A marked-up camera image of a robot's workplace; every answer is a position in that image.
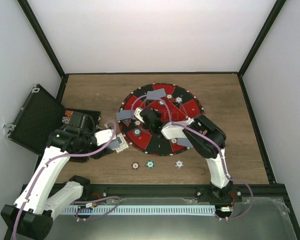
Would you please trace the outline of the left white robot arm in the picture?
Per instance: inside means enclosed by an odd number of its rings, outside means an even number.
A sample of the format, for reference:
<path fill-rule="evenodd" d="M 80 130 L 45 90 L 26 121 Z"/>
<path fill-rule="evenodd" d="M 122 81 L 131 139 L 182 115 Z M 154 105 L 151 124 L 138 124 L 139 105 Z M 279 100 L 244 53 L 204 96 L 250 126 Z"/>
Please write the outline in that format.
<path fill-rule="evenodd" d="M 68 124 L 49 135 L 41 162 L 28 185 L 12 205 L 6 204 L 1 210 L 1 217 L 12 230 L 12 239 L 17 239 L 17 235 L 45 239 L 54 220 L 68 205 L 91 198 L 90 180 L 77 175 L 54 195 L 50 193 L 70 159 L 102 154 L 116 139 L 116 131 L 113 120 L 99 128 L 90 115 L 75 111 Z"/>

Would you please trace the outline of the brown 100 chip stack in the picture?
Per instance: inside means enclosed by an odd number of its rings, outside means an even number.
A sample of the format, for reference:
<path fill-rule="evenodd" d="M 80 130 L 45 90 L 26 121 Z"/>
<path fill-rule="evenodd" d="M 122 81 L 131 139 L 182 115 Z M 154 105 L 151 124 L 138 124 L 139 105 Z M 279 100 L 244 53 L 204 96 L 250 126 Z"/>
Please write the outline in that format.
<path fill-rule="evenodd" d="M 131 167 L 134 169 L 134 170 L 137 170 L 139 168 L 139 163 L 138 162 L 133 162 Z"/>

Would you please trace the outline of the blue orange chip stack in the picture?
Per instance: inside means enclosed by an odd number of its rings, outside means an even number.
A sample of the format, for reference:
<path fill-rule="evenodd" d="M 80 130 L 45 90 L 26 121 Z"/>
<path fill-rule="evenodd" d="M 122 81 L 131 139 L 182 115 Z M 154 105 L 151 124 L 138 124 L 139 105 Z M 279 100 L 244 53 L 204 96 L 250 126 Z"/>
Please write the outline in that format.
<path fill-rule="evenodd" d="M 184 167 L 184 162 L 182 160 L 177 160 L 175 162 L 175 167 L 178 168 L 178 169 L 181 169 Z"/>

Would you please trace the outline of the blue white chip seat seven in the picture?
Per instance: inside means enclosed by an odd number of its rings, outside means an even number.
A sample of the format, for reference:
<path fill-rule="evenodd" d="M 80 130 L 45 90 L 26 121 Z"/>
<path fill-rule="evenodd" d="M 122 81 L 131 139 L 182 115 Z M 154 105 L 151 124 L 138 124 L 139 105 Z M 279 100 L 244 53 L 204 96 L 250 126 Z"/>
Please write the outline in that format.
<path fill-rule="evenodd" d="M 175 98 L 175 101 L 177 102 L 177 103 L 181 103 L 182 101 L 183 101 L 183 99 L 181 98 L 181 97 L 176 97 Z"/>

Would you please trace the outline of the teal chip stack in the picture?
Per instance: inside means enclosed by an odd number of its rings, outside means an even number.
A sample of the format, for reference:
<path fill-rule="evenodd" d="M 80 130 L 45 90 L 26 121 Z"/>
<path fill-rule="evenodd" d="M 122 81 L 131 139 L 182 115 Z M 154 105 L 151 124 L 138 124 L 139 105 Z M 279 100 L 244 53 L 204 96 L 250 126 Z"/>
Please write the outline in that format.
<path fill-rule="evenodd" d="M 148 160 L 145 165 L 149 169 L 153 169 L 155 167 L 155 163 L 152 160 Z"/>

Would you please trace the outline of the blue card seat ten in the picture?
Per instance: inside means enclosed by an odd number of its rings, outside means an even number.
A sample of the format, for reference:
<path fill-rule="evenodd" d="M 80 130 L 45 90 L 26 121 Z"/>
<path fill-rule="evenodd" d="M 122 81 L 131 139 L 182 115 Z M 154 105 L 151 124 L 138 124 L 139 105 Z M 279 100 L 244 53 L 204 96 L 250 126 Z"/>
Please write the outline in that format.
<path fill-rule="evenodd" d="M 192 143 L 187 138 L 177 138 L 177 144 L 186 148 L 193 148 Z"/>

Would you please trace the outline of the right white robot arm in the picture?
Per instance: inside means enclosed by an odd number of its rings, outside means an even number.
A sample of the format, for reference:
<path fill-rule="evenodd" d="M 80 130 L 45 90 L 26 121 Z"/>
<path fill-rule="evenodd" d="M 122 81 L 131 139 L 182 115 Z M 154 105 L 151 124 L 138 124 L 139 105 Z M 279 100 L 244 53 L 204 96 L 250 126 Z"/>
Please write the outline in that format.
<path fill-rule="evenodd" d="M 184 147 L 192 147 L 206 159 L 210 172 L 210 188 L 213 198 L 219 202 L 230 196 L 233 187 L 228 172 L 225 147 L 226 134 L 204 114 L 183 121 L 162 121 L 162 114 L 152 108 L 136 108 L 133 116 L 149 127 L 152 135 L 166 140 L 182 142 Z"/>

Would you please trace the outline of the teal chip seat two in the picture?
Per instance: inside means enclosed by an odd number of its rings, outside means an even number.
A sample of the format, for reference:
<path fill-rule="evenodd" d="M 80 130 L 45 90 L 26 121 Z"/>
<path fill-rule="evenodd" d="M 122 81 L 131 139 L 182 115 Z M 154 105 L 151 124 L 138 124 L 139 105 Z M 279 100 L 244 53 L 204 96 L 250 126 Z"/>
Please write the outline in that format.
<path fill-rule="evenodd" d="M 141 130 L 140 129 L 138 129 L 138 128 L 134 129 L 134 131 L 133 131 L 133 135 L 134 136 L 139 136 L 140 134 L 141 134 Z"/>

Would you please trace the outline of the blue playing card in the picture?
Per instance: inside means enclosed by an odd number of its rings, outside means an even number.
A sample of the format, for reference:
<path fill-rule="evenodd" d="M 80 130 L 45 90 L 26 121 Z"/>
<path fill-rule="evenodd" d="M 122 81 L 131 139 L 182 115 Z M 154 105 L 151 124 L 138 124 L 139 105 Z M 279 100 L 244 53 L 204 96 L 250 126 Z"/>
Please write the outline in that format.
<path fill-rule="evenodd" d="M 154 98 L 163 98 L 166 96 L 166 91 L 164 88 L 156 89 L 152 92 Z"/>
<path fill-rule="evenodd" d="M 134 118 L 134 110 L 121 110 L 116 113 L 116 120 L 126 120 L 126 119 L 133 119 Z"/>

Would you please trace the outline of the teal chip seat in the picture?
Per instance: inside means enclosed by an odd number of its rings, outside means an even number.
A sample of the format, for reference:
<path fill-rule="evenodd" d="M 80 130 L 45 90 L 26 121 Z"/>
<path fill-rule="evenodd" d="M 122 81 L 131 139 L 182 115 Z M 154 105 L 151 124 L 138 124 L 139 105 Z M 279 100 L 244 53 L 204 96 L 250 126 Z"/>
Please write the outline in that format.
<path fill-rule="evenodd" d="M 159 103 L 160 106 L 164 106 L 165 105 L 165 102 L 163 100 L 159 100 L 158 103 Z"/>

